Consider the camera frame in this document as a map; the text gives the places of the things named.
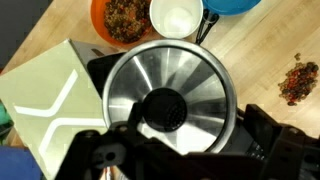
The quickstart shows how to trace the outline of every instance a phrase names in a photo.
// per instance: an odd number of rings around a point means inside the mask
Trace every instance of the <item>dried fruit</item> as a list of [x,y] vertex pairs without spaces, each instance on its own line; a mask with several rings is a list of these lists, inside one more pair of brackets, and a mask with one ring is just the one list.
[[104,12],[104,26],[117,41],[139,40],[151,26],[147,0],[109,0]]
[[297,61],[300,61],[300,56],[301,56],[301,53],[297,53],[294,58],[297,60]]
[[280,97],[286,99],[289,106],[296,106],[296,102],[305,99],[316,86],[319,66],[314,62],[297,63],[295,68],[286,73],[287,79],[279,83]]

